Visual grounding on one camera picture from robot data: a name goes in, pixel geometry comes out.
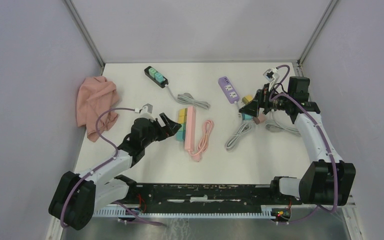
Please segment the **teal usb charger plug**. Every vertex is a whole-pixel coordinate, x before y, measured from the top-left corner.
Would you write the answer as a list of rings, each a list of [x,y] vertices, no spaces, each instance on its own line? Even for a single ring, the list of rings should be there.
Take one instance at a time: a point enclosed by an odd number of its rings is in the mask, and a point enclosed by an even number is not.
[[[245,114],[245,113],[241,114],[241,118],[242,118],[243,121],[252,121],[253,120],[253,117],[251,115],[248,115],[248,114]]]

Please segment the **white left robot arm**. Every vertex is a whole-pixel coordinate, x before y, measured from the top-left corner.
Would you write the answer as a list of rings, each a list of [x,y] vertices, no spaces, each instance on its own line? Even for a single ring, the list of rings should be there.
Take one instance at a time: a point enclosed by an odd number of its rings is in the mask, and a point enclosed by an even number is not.
[[[155,119],[148,116],[135,119],[130,133],[107,160],[84,172],[67,171],[61,176],[48,213],[59,219],[62,227],[81,230],[95,211],[117,200],[134,202],[137,189],[118,175],[136,165],[144,157],[146,147],[175,136],[181,127],[164,113]]]

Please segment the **yellow usb charger plug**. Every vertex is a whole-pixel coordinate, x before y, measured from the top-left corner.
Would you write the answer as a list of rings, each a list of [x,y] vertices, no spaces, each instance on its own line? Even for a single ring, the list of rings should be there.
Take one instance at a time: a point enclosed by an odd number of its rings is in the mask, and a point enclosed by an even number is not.
[[[244,105],[247,105],[247,104],[249,104],[252,100],[254,99],[254,97],[252,96],[252,95],[246,95],[246,96],[244,96],[243,98],[242,98],[242,103],[244,104]]]

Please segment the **purple power strip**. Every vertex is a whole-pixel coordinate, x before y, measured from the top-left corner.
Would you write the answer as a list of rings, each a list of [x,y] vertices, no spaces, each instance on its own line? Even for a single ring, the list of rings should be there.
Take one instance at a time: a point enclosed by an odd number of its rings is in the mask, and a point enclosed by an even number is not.
[[[237,104],[239,102],[240,96],[226,76],[220,77],[218,84],[230,104]]]

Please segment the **pink power strip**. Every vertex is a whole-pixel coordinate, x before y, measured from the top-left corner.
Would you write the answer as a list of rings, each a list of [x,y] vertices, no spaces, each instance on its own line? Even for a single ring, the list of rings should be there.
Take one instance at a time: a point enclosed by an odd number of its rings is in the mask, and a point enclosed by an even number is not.
[[[189,106],[186,109],[184,149],[193,152],[195,149],[196,108]]]

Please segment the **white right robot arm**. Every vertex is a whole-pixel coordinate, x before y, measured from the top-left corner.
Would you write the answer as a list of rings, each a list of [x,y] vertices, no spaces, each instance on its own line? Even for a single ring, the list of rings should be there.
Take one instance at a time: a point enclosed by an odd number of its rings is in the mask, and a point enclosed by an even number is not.
[[[316,102],[309,101],[310,79],[291,76],[287,92],[278,93],[265,84],[254,98],[238,111],[258,117],[260,111],[284,111],[295,125],[304,142],[310,166],[301,178],[279,176],[272,181],[269,199],[282,204],[289,196],[304,204],[344,206],[356,176],[356,168],[346,163],[334,149],[322,123]]]

